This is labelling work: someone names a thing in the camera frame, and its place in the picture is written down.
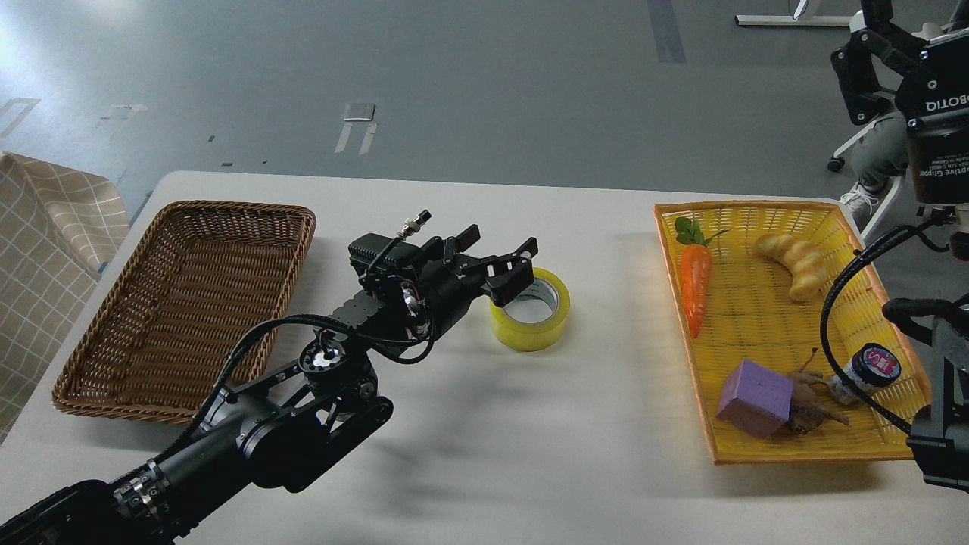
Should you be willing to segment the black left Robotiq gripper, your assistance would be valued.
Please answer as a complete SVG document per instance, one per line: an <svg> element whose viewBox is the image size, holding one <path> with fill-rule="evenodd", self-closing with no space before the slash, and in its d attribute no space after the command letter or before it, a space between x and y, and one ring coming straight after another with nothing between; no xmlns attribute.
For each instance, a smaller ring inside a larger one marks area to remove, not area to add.
<svg viewBox="0 0 969 545"><path fill-rule="evenodd" d="M527 238L511 253L483 258L467 253L480 237L478 225L471 224L453 237L433 237L421 245L406 242L405 276L414 286L405 301L413 314L413 338L440 339L478 297L503 308L532 285L536 238Z"/></svg>

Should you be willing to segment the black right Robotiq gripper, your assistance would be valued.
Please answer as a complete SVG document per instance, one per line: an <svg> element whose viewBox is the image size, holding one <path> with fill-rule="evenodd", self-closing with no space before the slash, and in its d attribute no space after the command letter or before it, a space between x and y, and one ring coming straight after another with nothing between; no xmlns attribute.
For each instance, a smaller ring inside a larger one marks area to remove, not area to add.
<svg viewBox="0 0 969 545"><path fill-rule="evenodd" d="M895 25L890 1L862 1L847 44L830 61L850 121L861 126L885 114L886 94L873 59L902 77L896 106L909 122L907 148L921 203L968 201L968 37L918 38Z"/></svg>

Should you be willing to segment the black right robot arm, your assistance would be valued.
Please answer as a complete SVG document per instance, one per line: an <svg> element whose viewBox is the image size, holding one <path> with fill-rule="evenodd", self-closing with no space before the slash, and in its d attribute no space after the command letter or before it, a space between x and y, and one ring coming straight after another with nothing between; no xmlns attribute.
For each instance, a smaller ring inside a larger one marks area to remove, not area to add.
<svg viewBox="0 0 969 545"><path fill-rule="evenodd" d="M956 230L947 249L956 259L967 259L967 3L956 4L948 31L923 40L897 27L890 1L863 1L862 27L833 53L833 65L849 114L858 121L878 114L883 98L871 58L901 76L894 104L904 115L914 195L927 207L917 226L899 225L876 238L854 258L833 282L821 308L821 348L835 375L905 437L925 483L967 490L967 299L892 299L883 304L883 317L910 341L931 349L935 365L928 375L918 361L911 371L918 380L925 404L904 420L872 399L846 375L828 344L828 317L840 292L859 273L887 251L911 238L932 251L941 251L925 232L951 222Z"/></svg>

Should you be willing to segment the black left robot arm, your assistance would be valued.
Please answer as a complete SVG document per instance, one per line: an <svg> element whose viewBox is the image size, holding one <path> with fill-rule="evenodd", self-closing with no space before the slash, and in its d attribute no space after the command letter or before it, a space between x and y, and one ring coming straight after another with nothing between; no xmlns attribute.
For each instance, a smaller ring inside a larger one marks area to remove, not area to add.
<svg viewBox="0 0 969 545"><path fill-rule="evenodd" d="M536 238L488 257L467 254L477 225L408 244L430 216L353 241L352 299L254 325L167 449L117 480L63 487L4 523L2 542L172 544L250 485L305 490L391 418L371 351L418 363L474 299L505 307L534 280Z"/></svg>

